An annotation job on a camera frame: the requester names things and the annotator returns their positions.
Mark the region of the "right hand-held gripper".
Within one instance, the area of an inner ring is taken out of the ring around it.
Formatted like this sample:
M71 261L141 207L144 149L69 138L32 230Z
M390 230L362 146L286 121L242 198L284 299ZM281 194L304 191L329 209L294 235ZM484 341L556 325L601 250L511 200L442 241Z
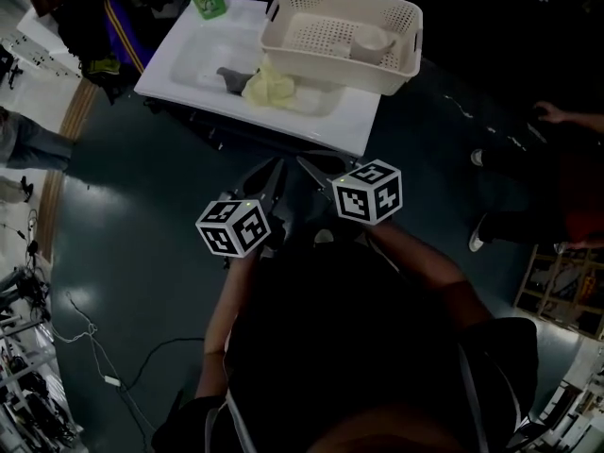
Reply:
M401 172L380 159L357 168L358 160L347 154L308 151L296 160L320 189L338 176L332 191L341 218L377 225L402 208Z

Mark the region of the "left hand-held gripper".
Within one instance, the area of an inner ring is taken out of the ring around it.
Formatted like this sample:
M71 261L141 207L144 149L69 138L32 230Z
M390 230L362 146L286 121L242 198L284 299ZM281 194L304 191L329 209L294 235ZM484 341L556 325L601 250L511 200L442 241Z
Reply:
M211 201L195 222L210 253L245 258L254 250L272 257L284 244L284 221L273 214L286 181L284 159L268 159L248 172L241 189Z

